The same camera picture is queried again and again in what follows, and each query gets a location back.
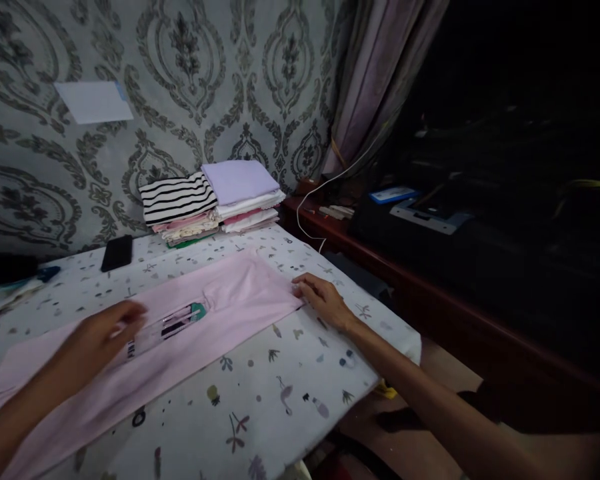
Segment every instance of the striped shirt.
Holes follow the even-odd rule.
[[[148,226],[192,217],[218,204],[201,171],[188,178],[158,180],[139,190]]]

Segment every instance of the paper sheet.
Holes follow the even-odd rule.
[[[79,125],[133,120],[122,86],[115,81],[54,83]]]

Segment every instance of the black phone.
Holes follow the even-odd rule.
[[[131,263],[133,238],[130,235],[109,240],[100,271],[110,271]]]

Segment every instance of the patterned tablecloth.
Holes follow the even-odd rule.
[[[158,235],[133,242],[130,265],[100,272],[104,249],[62,268],[0,319],[0,358],[15,343],[254,245],[272,268],[336,284],[351,310],[415,362],[420,335],[307,244],[273,226],[169,250]],[[140,408],[44,478],[274,479],[301,459],[378,381],[308,305]]]

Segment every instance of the table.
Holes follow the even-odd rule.
[[[288,279],[308,271],[334,282],[364,322],[419,362],[416,331],[279,226],[218,234],[174,250],[159,235],[135,239],[132,263],[108,273],[99,270],[104,249],[50,262],[60,273],[0,318],[0,358],[20,341],[248,247]],[[144,405],[44,478],[274,479],[378,380],[356,349],[306,305]]]
[[[321,241],[298,228],[300,201],[285,200],[283,226],[318,248]],[[483,378],[474,406],[489,418],[526,433],[600,431],[600,380],[362,244],[347,234],[347,220],[323,218],[318,209],[305,201],[299,212],[304,230],[327,239],[323,251],[344,253],[395,288],[398,314]]]

